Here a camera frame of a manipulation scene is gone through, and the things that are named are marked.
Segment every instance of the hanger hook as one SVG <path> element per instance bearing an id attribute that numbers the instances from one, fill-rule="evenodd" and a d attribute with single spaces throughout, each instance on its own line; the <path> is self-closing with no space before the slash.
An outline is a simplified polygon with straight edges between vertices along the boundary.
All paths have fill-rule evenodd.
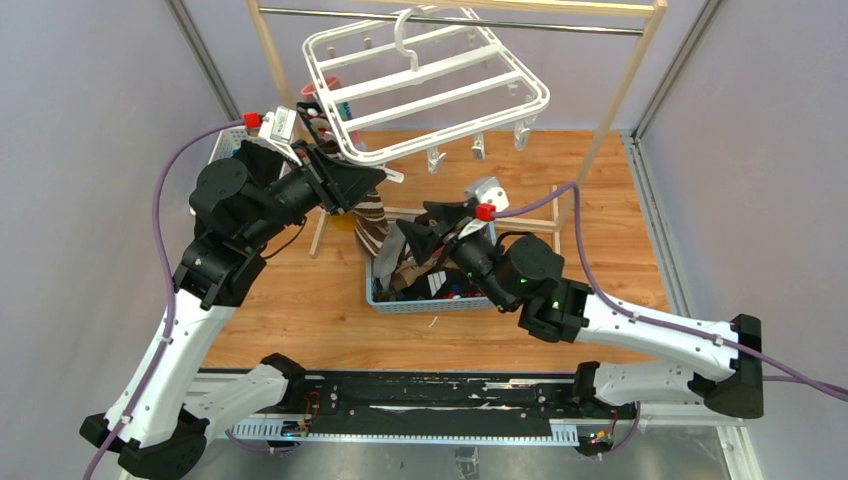
<path id="1" fill-rule="evenodd" d="M 403 11 L 395 22 L 395 48 L 404 57 L 409 57 L 409 69 L 418 71 L 418 54 L 403 46 L 403 24 L 413 15 L 424 15 L 421 7 L 412 7 Z"/>

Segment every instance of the wooden floor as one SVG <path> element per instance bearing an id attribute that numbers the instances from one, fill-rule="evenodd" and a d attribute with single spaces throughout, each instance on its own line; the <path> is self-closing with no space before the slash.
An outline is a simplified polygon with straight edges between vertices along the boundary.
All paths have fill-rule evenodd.
<path id="1" fill-rule="evenodd" d="M 371 132 L 370 148 L 414 136 Z M 441 171 L 427 173 L 423 154 L 392 162 L 406 181 L 380 186 L 387 205 L 420 207 L 422 200 L 459 201 L 474 180 L 495 175 L 512 207 L 550 191 L 577 173 L 590 133 L 533 132 L 523 152 L 511 132 L 486 134 L 484 162 L 471 158 L 471 140 L 444 146 Z M 583 197 L 583 232 L 591 267 L 601 286 L 623 299 L 665 310 L 657 271 L 621 141 L 611 134 L 589 175 Z M 542 208 L 530 218 L 549 218 Z M 492 308 L 436 314 L 378 315 L 365 301 L 364 256 L 352 232 L 328 227 L 317 259 L 308 255 L 317 215 L 294 244 L 270 261 L 243 307 L 216 339 L 207 366 L 254 366 L 280 352 L 306 368 L 573 371 L 584 361 L 635 362 L 647 357 L 602 345 L 549 344 L 517 327 L 518 314 Z M 294 233 L 285 231 L 270 249 Z M 562 233 L 566 276 L 585 280 L 573 223 Z"/>

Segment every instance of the red connector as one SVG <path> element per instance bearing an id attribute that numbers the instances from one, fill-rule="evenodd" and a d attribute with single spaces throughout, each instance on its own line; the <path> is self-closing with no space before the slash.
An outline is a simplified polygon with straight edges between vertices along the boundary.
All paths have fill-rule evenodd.
<path id="1" fill-rule="evenodd" d="M 495 217 L 492 216 L 493 213 L 495 213 L 495 206 L 491 203 L 481 203 L 474 209 L 474 216 L 477 217 L 477 220 L 482 220 L 484 222 L 493 221 L 495 219 Z"/>
<path id="2" fill-rule="evenodd" d="M 245 113 L 244 126 L 251 130 L 262 126 L 262 117 L 259 115 L 259 112 Z"/>

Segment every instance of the gray wall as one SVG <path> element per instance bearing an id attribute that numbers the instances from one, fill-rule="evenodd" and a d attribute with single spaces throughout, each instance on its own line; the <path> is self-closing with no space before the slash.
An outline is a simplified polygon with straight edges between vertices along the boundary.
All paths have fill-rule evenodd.
<path id="1" fill-rule="evenodd" d="M 694 313 L 763 320 L 765 351 L 848 385 L 848 3 L 727 1 L 645 139 Z M 766 388 L 768 479 L 845 478 L 848 409 Z"/>
<path id="2" fill-rule="evenodd" d="M 153 182 L 224 116 L 163 2 L 6 2 L 0 65 L 0 478 L 79 478 L 82 419 L 117 398 L 162 314 Z M 172 260 L 210 148 L 166 188 Z M 114 456 L 100 472 L 117 478 Z"/>
<path id="3" fill-rule="evenodd" d="M 232 93 L 239 108 L 244 111 L 267 111 L 279 103 L 279 95 L 274 88 L 271 73 L 253 23 L 248 16 L 244 1 L 239 0 L 184 0 L 197 23 L 203 39 L 209 48 L 218 69 Z M 264 2 L 271 6 L 292 8 L 344 10 L 363 12 L 393 12 L 400 10 L 399 5 L 371 4 L 341 0 Z M 651 4 L 652 0 L 632 0 L 630 3 Z M 632 128 L 645 109 L 648 100 L 659 84 L 674 54 L 686 36 L 692 23 L 700 12 L 704 0 L 670 1 L 662 27 L 654 39 L 644 64 L 636 77 L 633 87 L 622 106 L 615 123 L 616 128 Z M 486 19 L 527 21 L 538 23 L 571 23 L 588 25 L 606 25 L 639 27 L 640 21 L 632 19 L 606 19 L 581 16 L 552 16 L 547 14 L 516 13 L 494 10 L 478 10 Z M 304 63 L 301 45 L 311 34 L 349 24 L 351 20 L 325 19 L 310 17 L 268 16 L 271 31 L 287 75 L 294 89 L 309 82 L 309 74 Z M 420 27 L 410 25 L 408 34 L 420 33 Z M 375 45 L 388 43 L 391 29 Z M 611 37 L 606 35 L 583 35 L 570 33 L 539 32 L 527 30 L 497 29 L 495 33 L 512 49 L 551 89 L 551 104 L 539 116 L 536 126 L 543 129 L 593 129 L 606 111 L 618 81 L 624 72 L 624 65 L 635 44 L 633 37 Z M 336 45 L 339 55 L 345 50 L 353 52 L 361 49 L 362 44 Z M 441 43 L 436 50 L 438 58 L 453 54 L 466 47 L 461 42 Z M 381 75 L 390 73 L 392 68 L 400 68 L 400 62 L 388 62 L 349 67 L 339 71 L 340 78 L 346 84 L 358 83 L 374 78 L 375 72 Z M 462 75 L 433 80 L 421 88 L 429 94 L 456 87 Z M 408 92 L 391 98 L 391 102 L 412 101 Z M 435 128 L 444 126 L 445 119 L 469 115 L 470 112 L 482 114 L 483 105 L 493 99 L 494 93 L 487 93 L 484 101 L 457 102 L 444 106 L 432 114 L 419 114 L 392 122 L 392 128 Z M 381 103 L 388 108 L 391 103 Z M 353 112 L 363 115 L 365 110 L 376 108 L 374 105 L 354 105 Z"/>

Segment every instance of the wooden clothes rack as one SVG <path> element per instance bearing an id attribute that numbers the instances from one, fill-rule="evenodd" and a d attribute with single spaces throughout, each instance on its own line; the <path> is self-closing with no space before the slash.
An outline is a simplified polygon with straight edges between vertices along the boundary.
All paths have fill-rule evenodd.
<path id="1" fill-rule="evenodd" d="M 262 45 L 262 50 L 265 54 L 265 58 L 268 61 L 268 67 L 271 70 L 271 75 L 274 78 L 274 84 L 280 94 L 282 104 L 283 106 L 291 109 L 295 108 L 295 100 L 292 95 L 292 90 L 291 86 L 289 85 L 288 78 L 286 77 L 285 69 L 283 68 L 283 62 L 280 59 L 280 55 L 274 43 L 274 38 L 271 35 L 271 29 L 269 28 L 268 22 L 266 21 L 266 15 L 308 15 L 341 18 L 362 18 L 383 21 L 394 21 L 397 18 L 395 15 L 365 14 L 353 12 L 327 12 L 318 10 L 296 10 L 287 8 L 265 7 L 259 4 L 259 0 L 245 1 L 247 2 L 247 7 L 250 12 L 250 16 L 253 20 L 254 26 L 256 27 L 256 32 L 259 35 L 259 41 Z M 409 2 L 405 2 L 403 0 L 367 1 L 375 3 L 406 4 L 409 6 L 413 6 L 410 5 Z M 654 38 L 654 35 L 659 29 L 660 22 L 662 21 L 663 15 L 665 14 L 665 11 L 668 7 L 666 0 L 654 0 L 653 5 L 630 5 L 559 0 L 427 0 L 426 4 L 442 7 L 494 8 L 526 12 L 549 12 L 559 14 L 595 15 L 618 18 L 641 18 L 645 20 L 644 26 L 641 30 L 615 29 L 605 27 L 583 27 L 570 25 L 530 24 L 518 22 L 498 22 L 486 20 L 483 20 L 479 23 L 479 25 L 491 25 L 495 27 L 639 36 L 639 40 L 636 42 L 636 45 L 634 46 L 633 51 L 630 54 L 630 58 L 627 61 L 627 65 L 624 70 L 624 75 L 621 78 L 618 87 L 615 90 L 615 93 L 613 94 L 612 102 L 604 113 L 604 116 L 601 118 L 601 122 L 598 124 L 598 127 L 595 129 L 595 134 L 592 137 L 592 143 L 589 146 L 589 150 L 583 157 L 583 162 L 577 172 L 577 178 L 575 181 L 580 186 L 585 183 L 586 177 L 589 175 L 589 171 L 592 168 L 592 164 L 595 161 L 595 157 L 597 156 L 604 139 L 609 133 L 610 127 L 612 126 L 612 122 L 615 120 L 616 115 L 618 115 L 621 103 L 624 100 L 624 96 L 630 89 L 630 85 L 633 82 L 633 78 L 636 76 L 636 72 L 639 70 L 639 66 L 642 64 L 642 60 L 645 57 L 645 53 L 647 52 L 648 47 L 650 46 L 651 41 Z M 450 24 L 453 23 L 451 20 L 458 21 L 459 19 L 411 17 L 408 21 L 418 21 L 421 23 Z M 295 131 L 295 135 L 300 136 L 300 126 L 298 125 L 296 128 L 297 130 Z M 569 196 L 565 199 L 565 201 L 567 202 L 565 205 L 570 205 L 572 198 L 573 197 L 569 192 Z M 565 220 L 568 217 L 569 211 L 568 208 L 562 208 L 559 202 L 560 200 L 555 200 L 553 202 L 553 215 L 551 220 L 536 220 L 513 217 L 498 219 L 496 221 L 496 226 L 498 228 L 504 229 L 526 230 L 551 234 L 553 236 L 554 251 L 559 254 L 561 253 L 560 231 L 562 230 L 562 227 L 565 224 Z M 388 206 L 385 207 L 385 211 L 386 216 L 389 219 L 396 219 L 404 215 L 417 215 L 423 213 L 423 210 L 420 209 L 395 208 Z M 318 249 L 321 245 L 321 239 L 323 238 L 324 230 L 327 227 L 328 221 L 329 215 L 322 211 L 321 217 L 319 219 L 319 224 L 317 229 L 315 230 L 315 235 L 312 239 L 312 245 L 309 250 L 309 254 L 313 258 L 315 258 L 318 254 Z"/>

